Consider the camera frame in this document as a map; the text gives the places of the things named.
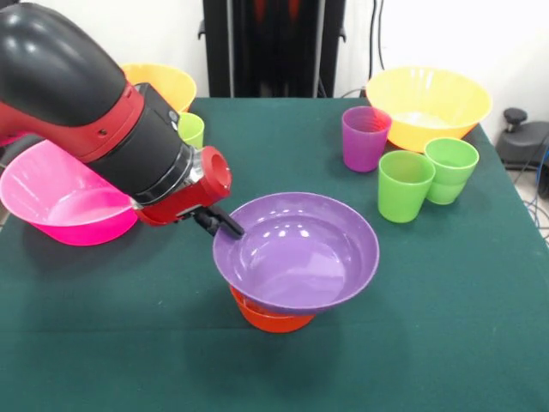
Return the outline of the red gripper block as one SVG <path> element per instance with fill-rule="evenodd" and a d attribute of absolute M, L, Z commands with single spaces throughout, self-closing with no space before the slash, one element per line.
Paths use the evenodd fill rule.
<path fill-rule="evenodd" d="M 156 203 L 136 204 L 139 219 L 164 226 L 193 213 L 195 222 L 210 235 L 223 227 L 233 237 L 245 230 L 221 207 L 214 205 L 230 194 L 232 173 L 221 152 L 211 146 L 191 148 L 189 165 Z"/>

